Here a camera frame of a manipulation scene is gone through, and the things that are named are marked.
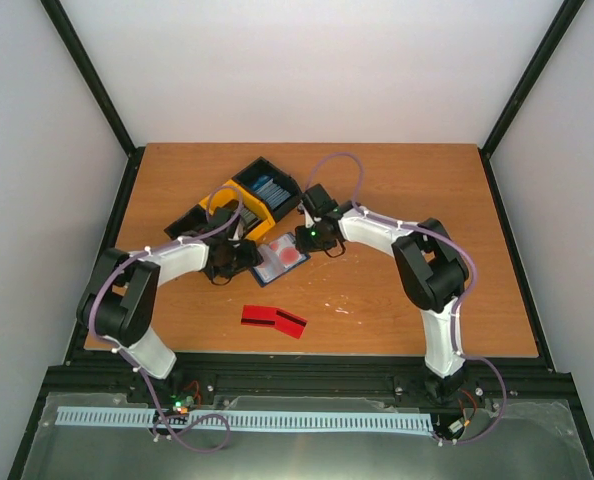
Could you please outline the blue leather card holder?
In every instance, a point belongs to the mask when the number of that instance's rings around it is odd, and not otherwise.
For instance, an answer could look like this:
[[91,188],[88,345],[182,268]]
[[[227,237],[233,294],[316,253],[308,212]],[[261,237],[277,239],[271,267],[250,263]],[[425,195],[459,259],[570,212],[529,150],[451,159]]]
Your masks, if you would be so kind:
[[297,249],[296,237],[288,232],[262,244],[257,249],[262,262],[251,268],[251,274],[261,287],[266,287],[310,259]]

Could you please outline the red black-stripe credit card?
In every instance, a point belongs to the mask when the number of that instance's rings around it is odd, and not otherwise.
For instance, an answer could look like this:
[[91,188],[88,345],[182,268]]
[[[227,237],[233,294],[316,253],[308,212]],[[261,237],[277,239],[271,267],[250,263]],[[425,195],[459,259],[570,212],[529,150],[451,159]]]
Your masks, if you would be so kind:
[[307,321],[285,310],[275,311],[274,328],[294,339],[300,339],[307,326]]

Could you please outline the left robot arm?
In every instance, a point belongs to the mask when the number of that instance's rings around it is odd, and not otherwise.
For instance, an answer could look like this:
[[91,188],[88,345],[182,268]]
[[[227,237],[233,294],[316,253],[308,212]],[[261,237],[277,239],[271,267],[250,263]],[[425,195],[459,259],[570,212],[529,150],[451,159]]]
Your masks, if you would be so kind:
[[183,395],[185,378],[173,369],[175,353],[151,326],[158,288],[195,272],[223,286],[260,265],[256,243],[244,237],[243,210],[240,202],[235,209],[218,207],[200,229],[158,247],[104,251],[80,298],[77,320],[150,376],[149,388],[163,402]]

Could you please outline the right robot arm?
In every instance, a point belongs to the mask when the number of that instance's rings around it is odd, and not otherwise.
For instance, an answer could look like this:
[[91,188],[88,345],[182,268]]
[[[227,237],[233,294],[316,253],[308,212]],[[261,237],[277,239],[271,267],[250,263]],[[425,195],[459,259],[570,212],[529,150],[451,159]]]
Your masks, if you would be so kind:
[[404,222],[350,201],[339,204],[320,184],[302,194],[299,210],[305,219],[295,229],[300,252],[333,257],[334,249],[344,253],[351,242],[395,260],[403,290],[422,317],[423,388],[431,401],[447,403],[465,381],[459,313],[469,272],[441,222]]

